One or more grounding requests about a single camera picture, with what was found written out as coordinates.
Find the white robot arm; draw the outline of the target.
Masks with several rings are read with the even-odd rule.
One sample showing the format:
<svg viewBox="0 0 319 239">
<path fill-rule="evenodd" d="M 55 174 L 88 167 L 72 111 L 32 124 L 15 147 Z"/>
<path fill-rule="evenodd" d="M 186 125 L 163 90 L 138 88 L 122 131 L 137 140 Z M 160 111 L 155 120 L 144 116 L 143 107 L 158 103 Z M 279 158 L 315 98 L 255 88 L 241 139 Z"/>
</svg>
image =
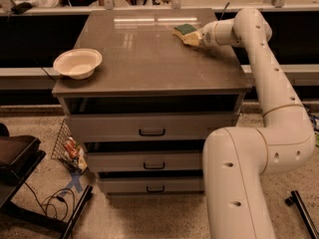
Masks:
<svg viewBox="0 0 319 239">
<path fill-rule="evenodd" d="M 309 116 L 268 46 L 271 34 L 252 8 L 193 33 L 206 47 L 246 51 L 263 116 L 262 127 L 224 127 L 205 141 L 202 169 L 211 239 L 275 239 L 259 176 L 296 169 L 315 149 Z"/>
</svg>

